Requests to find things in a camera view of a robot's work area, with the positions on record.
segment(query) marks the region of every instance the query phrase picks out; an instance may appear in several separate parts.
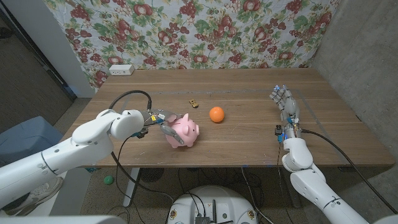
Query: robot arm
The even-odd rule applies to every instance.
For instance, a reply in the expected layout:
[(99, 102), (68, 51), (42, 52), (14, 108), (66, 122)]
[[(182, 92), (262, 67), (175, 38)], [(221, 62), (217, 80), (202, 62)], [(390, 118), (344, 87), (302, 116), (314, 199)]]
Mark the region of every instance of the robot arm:
[(278, 140), (283, 142), (284, 150), (288, 151), (282, 157), (282, 163), (292, 173), (290, 181), (294, 189), (316, 205), (331, 223), (368, 223), (329, 187), (325, 176), (313, 163), (311, 152), (301, 138), (300, 108), (290, 90), (285, 85), (283, 88), (276, 86), (270, 98), (282, 111), (280, 118), (283, 127), (279, 127), (282, 133), (278, 134)]
[(102, 111), (96, 119), (77, 127), (72, 137), (0, 167), (0, 208), (65, 171), (104, 159), (113, 151), (110, 135), (120, 140), (142, 138), (150, 125), (166, 126), (179, 116), (164, 110), (126, 110), (122, 114), (111, 109)]

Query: power strip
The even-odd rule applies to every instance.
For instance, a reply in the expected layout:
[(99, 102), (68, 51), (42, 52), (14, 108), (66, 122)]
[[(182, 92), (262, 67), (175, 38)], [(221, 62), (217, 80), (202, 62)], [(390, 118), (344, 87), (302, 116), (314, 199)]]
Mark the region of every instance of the power strip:
[(132, 65), (112, 65), (109, 68), (111, 75), (131, 75), (134, 71), (134, 66)]

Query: wooden table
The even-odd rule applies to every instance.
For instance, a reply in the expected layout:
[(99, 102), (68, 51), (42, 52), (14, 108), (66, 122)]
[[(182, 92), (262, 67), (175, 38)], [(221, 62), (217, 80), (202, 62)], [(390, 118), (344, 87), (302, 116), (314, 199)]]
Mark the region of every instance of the wooden table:
[[(128, 167), (267, 167), (277, 165), (279, 143), (274, 128), (280, 111), (268, 97), (275, 85), (286, 84), (301, 109), (300, 126), (334, 141), (359, 166), (395, 163), (388, 150), (355, 116), (331, 86), (314, 69), (136, 70), (131, 76), (109, 77), (68, 130), (108, 108), (121, 93), (144, 90), (153, 108), (189, 113), (200, 127), (193, 147), (173, 149), (158, 126), (144, 138), (124, 145), (120, 162)], [(188, 102), (195, 99), (197, 109)], [(120, 100), (114, 109), (144, 110), (147, 99), (135, 94)], [(224, 109), (225, 119), (210, 120), (214, 106)], [(345, 166), (348, 162), (327, 142), (302, 134), (318, 166)], [(114, 151), (122, 141), (113, 139)], [(111, 156), (98, 167), (115, 166)]]

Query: green ball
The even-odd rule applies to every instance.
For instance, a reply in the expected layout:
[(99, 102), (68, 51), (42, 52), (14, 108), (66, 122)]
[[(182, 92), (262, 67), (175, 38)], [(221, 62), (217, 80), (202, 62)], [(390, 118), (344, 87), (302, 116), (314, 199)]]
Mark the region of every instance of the green ball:
[(104, 178), (104, 183), (105, 184), (112, 184), (113, 183), (113, 177), (111, 176), (111, 175), (109, 175), (109, 176), (106, 176), (105, 178)]

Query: piggy bank ear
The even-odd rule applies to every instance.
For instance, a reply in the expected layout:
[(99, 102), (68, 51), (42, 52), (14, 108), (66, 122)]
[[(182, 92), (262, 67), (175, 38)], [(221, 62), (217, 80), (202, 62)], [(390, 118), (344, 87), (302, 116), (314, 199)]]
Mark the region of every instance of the piggy bank ear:
[(183, 119), (184, 121), (188, 121), (188, 114), (185, 114), (184, 117), (182, 117), (182, 119)]
[(182, 127), (182, 134), (187, 136), (188, 132), (189, 132), (189, 126), (188, 125), (185, 125), (184, 127)]

